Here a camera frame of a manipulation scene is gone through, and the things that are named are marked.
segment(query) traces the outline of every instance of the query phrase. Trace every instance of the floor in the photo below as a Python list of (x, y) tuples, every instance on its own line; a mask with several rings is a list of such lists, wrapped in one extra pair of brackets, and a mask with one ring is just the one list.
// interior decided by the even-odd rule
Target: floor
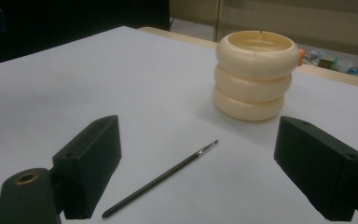
[[(190, 35), (201, 39), (213, 41), (213, 27), (208, 25), (198, 24), (191, 21), (181, 21), (177, 19), (172, 19), (171, 31), (182, 35)], [(311, 50), (315, 49), (315, 50), (323, 51), (325, 55), (335, 56), (338, 57), (339, 59), (350, 60), (354, 62), (354, 67), (358, 68), (357, 55), (351, 55), (351, 54), (332, 51), (328, 49), (318, 49), (306, 45), (299, 45), (299, 47), (304, 49), (306, 52), (310, 52)]]

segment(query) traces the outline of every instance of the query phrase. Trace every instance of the black block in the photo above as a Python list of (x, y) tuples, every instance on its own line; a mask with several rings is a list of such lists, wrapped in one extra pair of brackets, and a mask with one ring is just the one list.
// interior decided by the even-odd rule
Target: black block
[(358, 151), (306, 121), (281, 117), (274, 159), (326, 219), (351, 220)]
[(54, 157), (51, 170), (67, 219), (90, 218), (121, 159), (117, 116), (92, 122)]

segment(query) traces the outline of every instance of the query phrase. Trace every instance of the ring stack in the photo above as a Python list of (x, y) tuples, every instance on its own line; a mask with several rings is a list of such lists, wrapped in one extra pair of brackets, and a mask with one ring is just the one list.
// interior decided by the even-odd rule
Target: ring stack
[(213, 102), (226, 115), (260, 121), (277, 115), (304, 52), (283, 35), (242, 31), (224, 37), (216, 49)]

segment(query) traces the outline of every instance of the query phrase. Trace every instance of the cream ring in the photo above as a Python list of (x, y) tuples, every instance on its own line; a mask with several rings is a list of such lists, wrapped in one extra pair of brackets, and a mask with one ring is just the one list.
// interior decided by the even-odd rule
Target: cream ring
[(236, 76), (271, 80), (291, 73), (300, 61), (300, 52), (296, 43), (283, 35), (242, 31), (219, 41), (216, 58)]
[(283, 106), (283, 96), (265, 103), (248, 103), (231, 98), (213, 88), (213, 102), (226, 115), (239, 120), (260, 121), (277, 115)]
[(292, 75), (273, 80), (250, 80), (236, 77), (217, 65), (214, 80), (219, 90), (233, 98), (247, 102), (266, 102), (283, 96), (290, 88)]

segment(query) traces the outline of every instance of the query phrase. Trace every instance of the plastic ring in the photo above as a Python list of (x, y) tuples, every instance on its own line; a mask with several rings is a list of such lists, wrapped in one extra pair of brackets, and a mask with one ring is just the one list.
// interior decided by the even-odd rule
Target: plastic ring
[(213, 102), (223, 113), (234, 119), (260, 121), (276, 116), (284, 103), (280, 98), (265, 103), (249, 103), (225, 95), (216, 86), (213, 88)]
[(283, 96), (289, 90), (292, 75), (273, 80), (250, 80), (233, 76), (217, 65), (214, 80), (221, 91), (233, 98), (247, 102), (266, 102)]
[(216, 58), (238, 77), (272, 80), (290, 74), (298, 65), (300, 53), (296, 43), (283, 35), (242, 31), (219, 41)]

